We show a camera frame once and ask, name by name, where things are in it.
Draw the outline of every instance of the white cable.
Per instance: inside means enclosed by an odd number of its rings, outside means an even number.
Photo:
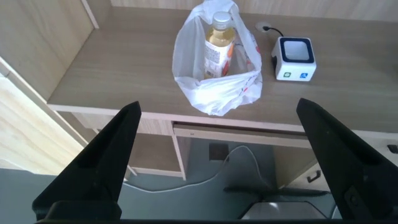
[[[216,177],[218,176],[218,174],[220,174],[221,170],[223,169],[223,167],[224,167],[224,165],[225,165],[227,159],[229,158],[229,156],[230,156],[234,151],[236,151],[237,149],[241,149],[241,148],[247,149],[247,150],[250,152],[252,158],[254,159],[254,162],[256,163],[256,168],[257,168],[257,174],[258,174],[258,176],[259,176],[260,179],[265,183],[265,185],[266,185],[269,189],[271,189],[271,185],[268,184],[268,183],[262,178],[262,176],[261,176],[260,167],[259,167],[259,164],[258,164],[258,162],[257,162],[257,158],[255,157],[255,155],[253,154],[253,152],[250,150],[250,148],[248,148],[247,146],[238,146],[238,147],[234,148],[234,149],[233,149],[231,152],[229,152],[228,155],[225,157],[224,162],[223,162],[223,164],[221,165],[221,167],[220,167],[220,169],[218,170],[218,172],[217,172],[215,175],[213,175],[212,177],[210,177],[209,179],[204,180],[204,181],[201,181],[201,182],[197,182],[197,183],[194,183],[194,184],[187,184],[187,185],[183,185],[183,186],[181,186],[181,187],[176,187],[176,188],[172,188],[172,189],[165,189],[165,190],[146,190],[146,189],[142,189],[142,188],[140,188],[140,187],[136,187],[136,186],[131,185],[131,184],[127,184],[127,183],[123,183],[123,184],[126,185],[126,186],[128,186],[128,187],[131,187],[131,188],[133,188],[133,189],[137,189],[137,190],[140,190],[140,191],[143,191],[143,192],[147,192],[147,193],[164,193],[164,192],[171,192],[171,191],[174,191],[174,190],[184,189],[184,188],[186,188],[186,187],[193,187],[193,186],[205,184],[205,183],[207,183],[207,182],[213,180],[214,178],[216,178]]]
[[[336,210],[337,210],[337,205],[335,205],[335,209],[333,209],[333,213],[331,214],[330,219],[333,219],[333,217],[336,215]]]

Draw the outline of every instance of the plastic bottle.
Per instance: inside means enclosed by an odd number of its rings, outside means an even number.
[[[228,12],[216,12],[206,34],[205,79],[228,75],[234,49],[235,31]]]

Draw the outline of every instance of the white plastic bag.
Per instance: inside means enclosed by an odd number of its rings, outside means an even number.
[[[235,70],[244,72],[204,80],[205,34],[213,14],[220,11],[231,14],[236,32],[230,71],[235,66]],[[232,0],[205,0],[192,9],[175,40],[172,70],[191,105],[208,115],[223,116],[261,96],[261,55]]]

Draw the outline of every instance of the bottle cap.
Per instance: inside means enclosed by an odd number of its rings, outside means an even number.
[[[213,27],[218,30],[227,29],[231,23],[231,15],[228,12],[216,12],[213,16]]]

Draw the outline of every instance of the desk surface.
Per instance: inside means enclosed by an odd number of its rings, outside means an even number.
[[[295,108],[304,97],[351,129],[398,133],[398,24],[242,14],[261,49],[262,96],[217,117],[193,108],[172,75],[175,37],[188,13],[114,7],[48,104],[59,111],[116,114],[138,100],[143,117],[302,131]],[[311,82],[275,79],[270,54],[278,36],[256,31],[259,21],[286,36],[311,38],[318,65]]]

